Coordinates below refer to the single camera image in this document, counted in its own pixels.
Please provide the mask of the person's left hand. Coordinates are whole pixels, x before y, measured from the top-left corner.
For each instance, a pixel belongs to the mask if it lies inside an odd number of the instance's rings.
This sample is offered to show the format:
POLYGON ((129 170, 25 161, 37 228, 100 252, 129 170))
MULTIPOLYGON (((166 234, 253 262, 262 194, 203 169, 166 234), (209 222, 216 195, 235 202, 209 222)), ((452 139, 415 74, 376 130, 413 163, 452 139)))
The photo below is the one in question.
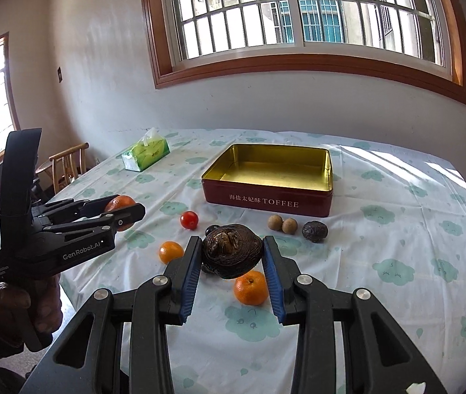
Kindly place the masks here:
MULTIPOLYGON (((39 333, 53 334, 61 326, 60 275, 43 280, 43 292, 35 305, 35 328, 39 333)), ((29 310, 32 305, 29 293, 15 286, 0 283, 0 336, 14 338, 19 336, 15 322, 16 311, 29 310)))

